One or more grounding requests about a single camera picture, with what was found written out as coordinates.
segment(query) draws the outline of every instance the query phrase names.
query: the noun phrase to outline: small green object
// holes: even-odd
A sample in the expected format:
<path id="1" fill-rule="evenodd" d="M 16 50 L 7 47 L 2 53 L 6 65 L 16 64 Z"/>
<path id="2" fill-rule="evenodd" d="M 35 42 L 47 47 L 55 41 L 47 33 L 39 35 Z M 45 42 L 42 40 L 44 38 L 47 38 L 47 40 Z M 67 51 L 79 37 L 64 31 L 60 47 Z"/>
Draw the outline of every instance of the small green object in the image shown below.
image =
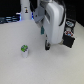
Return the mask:
<path id="1" fill-rule="evenodd" d="M 21 51 L 23 51 L 23 52 L 27 51 L 27 49 L 28 49 L 28 46 L 27 45 L 23 45 L 21 47 Z"/>
<path id="2" fill-rule="evenodd" d="M 44 34 L 44 28 L 43 26 L 41 27 L 41 35 Z"/>

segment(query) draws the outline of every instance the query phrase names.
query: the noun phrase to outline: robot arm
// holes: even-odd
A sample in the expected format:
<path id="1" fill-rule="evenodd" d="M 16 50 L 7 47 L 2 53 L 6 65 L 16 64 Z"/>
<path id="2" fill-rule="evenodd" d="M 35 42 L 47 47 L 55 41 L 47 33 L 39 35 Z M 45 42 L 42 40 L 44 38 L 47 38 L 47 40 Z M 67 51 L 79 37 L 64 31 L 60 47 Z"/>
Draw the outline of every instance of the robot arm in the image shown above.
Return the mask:
<path id="1" fill-rule="evenodd" d="M 62 0 L 39 0 L 38 4 L 33 15 L 36 23 L 42 21 L 42 28 L 47 36 L 45 49 L 49 50 L 51 45 L 62 41 L 64 45 L 71 48 L 75 39 L 71 29 L 65 29 L 66 7 L 64 2 Z"/>

